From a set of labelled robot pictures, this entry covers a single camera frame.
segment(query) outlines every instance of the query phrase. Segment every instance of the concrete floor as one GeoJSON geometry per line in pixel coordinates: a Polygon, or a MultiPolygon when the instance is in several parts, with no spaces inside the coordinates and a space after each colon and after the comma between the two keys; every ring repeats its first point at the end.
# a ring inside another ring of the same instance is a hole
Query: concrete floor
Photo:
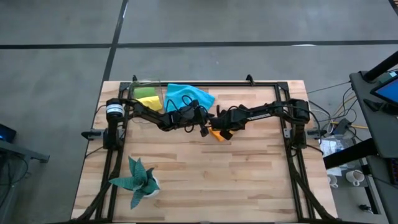
{"type": "MultiPolygon", "coordinates": [[[[122,0],[0,0],[0,44],[111,43],[122,0]]],[[[130,0],[119,42],[398,40],[387,0],[130,0]]],[[[110,80],[305,80],[307,90],[348,81],[397,45],[118,49],[110,80]]],[[[70,218],[109,49],[0,50],[0,123],[17,143],[51,155],[31,162],[13,223],[70,218]]],[[[349,85],[310,94],[334,110],[349,85]]],[[[359,106],[356,124],[365,125],[359,106]]],[[[361,138],[369,137],[360,132],[361,138]]],[[[363,189],[336,189],[344,220],[387,223],[357,209],[363,189]]]]}

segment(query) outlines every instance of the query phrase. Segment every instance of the orange object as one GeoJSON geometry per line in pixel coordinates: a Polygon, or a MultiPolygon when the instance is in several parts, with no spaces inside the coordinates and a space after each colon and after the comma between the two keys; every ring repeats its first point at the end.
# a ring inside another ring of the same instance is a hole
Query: orange object
{"type": "Polygon", "coordinates": [[[209,132],[210,132],[211,134],[213,134],[214,137],[217,138],[217,140],[219,140],[219,141],[224,141],[224,140],[225,140],[225,138],[224,138],[223,136],[220,135],[220,131],[214,131],[214,130],[212,130],[211,128],[208,128],[208,129],[209,129],[209,132]]]}

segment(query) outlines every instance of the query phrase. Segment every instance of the wooden table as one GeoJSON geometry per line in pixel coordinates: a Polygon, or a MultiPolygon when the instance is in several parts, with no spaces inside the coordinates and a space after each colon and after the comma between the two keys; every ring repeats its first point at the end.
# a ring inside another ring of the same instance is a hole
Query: wooden table
{"type": "MultiPolygon", "coordinates": [[[[117,97],[119,83],[104,82],[98,106],[117,97]]],[[[291,98],[308,100],[303,81],[288,83],[291,98]]],[[[201,89],[216,97],[209,111],[214,114],[216,105],[221,109],[239,104],[250,108],[275,100],[275,91],[270,87],[201,89]]],[[[107,127],[104,108],[96,115],[93,127],[107,127]]],[[[130,210],[132,192],[119,188],[114,222],[297,221],[279,118],[250,122],[246,130],[223,142],[211,134],[201,137],[198,128],[190,134],[183,129],[165,133],[154,124],[132,121],[126,136],[121,176],[130,176],[127,157],[140,157],[146,169],[155,167],[161,191],[130,210]]],[[[100,140],[90,142],[87,153],[101,145],[100,140]]],[[[322,155],[308,148],[303,156],[311,191],[336,217],[322,155]]],[[[72,218],[81,215],[100,190],[105,157],[106,151],[100,150],[85,160],[72,218]]],[[[302,192],[300,197],[308,216],[302,192]]]]}

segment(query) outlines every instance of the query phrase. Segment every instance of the blue towel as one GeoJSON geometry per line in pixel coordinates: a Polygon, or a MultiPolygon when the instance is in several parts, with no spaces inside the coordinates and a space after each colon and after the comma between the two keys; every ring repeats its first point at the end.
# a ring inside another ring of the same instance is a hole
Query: blue towel
{"type": "MultiPolygon", "coordinates": [[[[178,109],[183,106],[186,106],[182,101],[182,96],[187,95],[193,100],[198,100],[199,105],[202,105],[206,110],[210,109],[213,106],[215,97],[210,94],[204,92],[203,90],[199,90],[190,85],[178,85],[178,84],[168,84],[166,97],[164,100],[164,106],[166,107],[167,101],[172,100],[178,109]]],[[[186,103],[191,103],[188,97],[184,97],[184,101],[186,103]]],[[[166,108],[166,112],[175,111],[174,105],[170,102],[168,108],[166,108]]]]}

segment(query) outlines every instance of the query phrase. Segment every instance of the white mug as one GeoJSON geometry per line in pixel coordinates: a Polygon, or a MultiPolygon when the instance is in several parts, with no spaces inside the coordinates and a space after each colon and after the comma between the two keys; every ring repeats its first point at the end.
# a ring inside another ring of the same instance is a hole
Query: white mug
{"type": "Polygon", "coordinates": [[[353,170],[346,173],[346,178],[357,187],[365,179],[365,175],[360,170],[353,170]]]}
{"type": "Polygon", "coordinates": [[[330,187],[338,188],[337,178],[335,175],[328,174],[328,180],[329,180],[330,187]]]}

